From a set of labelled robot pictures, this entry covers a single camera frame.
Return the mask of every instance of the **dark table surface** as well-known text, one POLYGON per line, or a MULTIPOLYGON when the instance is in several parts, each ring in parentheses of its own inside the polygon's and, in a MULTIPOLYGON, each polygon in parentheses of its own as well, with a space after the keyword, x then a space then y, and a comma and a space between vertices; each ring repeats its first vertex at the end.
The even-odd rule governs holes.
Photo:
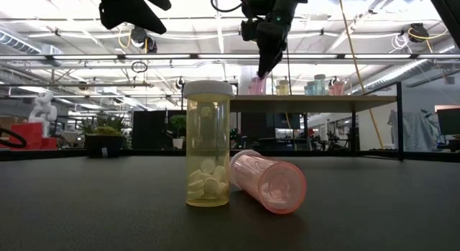
POLYGON ((185 158, 3 162, 0 250, 460 250, 460 164, 283 160, 308 184, 287 216, 187 206, 185 158))

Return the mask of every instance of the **white robot figure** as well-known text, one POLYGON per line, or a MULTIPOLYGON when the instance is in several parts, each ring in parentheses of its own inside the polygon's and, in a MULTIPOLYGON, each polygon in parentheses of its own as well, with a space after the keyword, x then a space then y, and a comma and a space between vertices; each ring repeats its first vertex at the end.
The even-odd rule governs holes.
POLYGON ((50 131, 50 122, 53 122, 58 117, 58 111, 55 106, 51 105, 53 94, 50 92, 39 93, 34 100, 35 106, 29 115, 29 123, 40 122, 43 128, 42 137, 48 137, 50 131))

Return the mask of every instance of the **potted plant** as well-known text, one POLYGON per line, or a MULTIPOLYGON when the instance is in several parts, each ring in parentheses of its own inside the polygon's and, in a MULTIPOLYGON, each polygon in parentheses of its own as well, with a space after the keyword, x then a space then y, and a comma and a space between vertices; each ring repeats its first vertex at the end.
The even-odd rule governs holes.
POLYGON ((184 137, 180 136, 180 131, 185 129, 187 126, 187 116, 182 114, 173 115, 170 119, 171 125, 177 130, 177 135, 175 139, 172 139, 173 147, 182 150, 184 144, 184 137))
POLYGON ((117 157, 125 142, 121 130, 124 128, 124 119, 118 117, 98 116, 97 126, 93 127, 89 122, 82 122, 80 127, 85 133, 85 148, 89 157, 112 158, 117 157))

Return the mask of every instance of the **wooden shelf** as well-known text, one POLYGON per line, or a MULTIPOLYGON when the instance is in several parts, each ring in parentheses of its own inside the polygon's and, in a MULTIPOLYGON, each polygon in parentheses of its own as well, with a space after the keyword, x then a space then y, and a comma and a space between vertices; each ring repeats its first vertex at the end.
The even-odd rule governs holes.
POLYGON ((364 111, 396 102, 396 96, 235 96, 233 112, 303 113, 364 111))

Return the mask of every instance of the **white pill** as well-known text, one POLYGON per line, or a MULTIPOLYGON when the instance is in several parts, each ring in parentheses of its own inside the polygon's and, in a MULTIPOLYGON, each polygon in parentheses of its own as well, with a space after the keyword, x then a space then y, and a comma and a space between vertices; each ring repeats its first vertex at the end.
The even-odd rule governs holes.
POLYGON ((223 166, 220 166, 220 165, 217 166, 216 169, 214 170, 213 176, 218 182, 225 181, 225 179, 226 179, 225 168, 223 166))
POLYGON ((219 182, 214 178, 208 178, 204 182, 203 189, 206 193, 214 194, 219 189, 219 182))
POLYGON ((198 191, 189 191, 187 193, 188 199, 195 199, 195 198, 200 198, 204 195, 204 190, 200 189, 198 191))
POLYGON ((201 162, 201 171, 203 171, 203 173, 211 174, 213 173, 214 168, 216 168, 216 163, 210 158, 206 158, 203 162, 201 162))
POLYGON ((229 191, 229 185, 228 185, 228 183, 219 183, 219 184, 218 184, 218 190, 217 190, 216 195, 217 195, 217 196, 223 196, 223 195, 226 194, 228 191, 229 191))
POLYGON ((207 174, 207 173, 201 173, 201 179, 205 180, 208 178, 212 178, 213 175, 207 174))
POLYGON ((198 191, 198 190, 202 189, 203 186, 204 186, 204 180, 203 179, 196 180, 195 182, 192 182, 192 183, 188 184, 188 190, 189 191, 198 191))
POLYGON ((188 177, 188 180, 190 182, 195 182, 195 181, 198 181, 201 179, 201 170, 197 170, 195 172, 193 172, 189 177, 188 177))

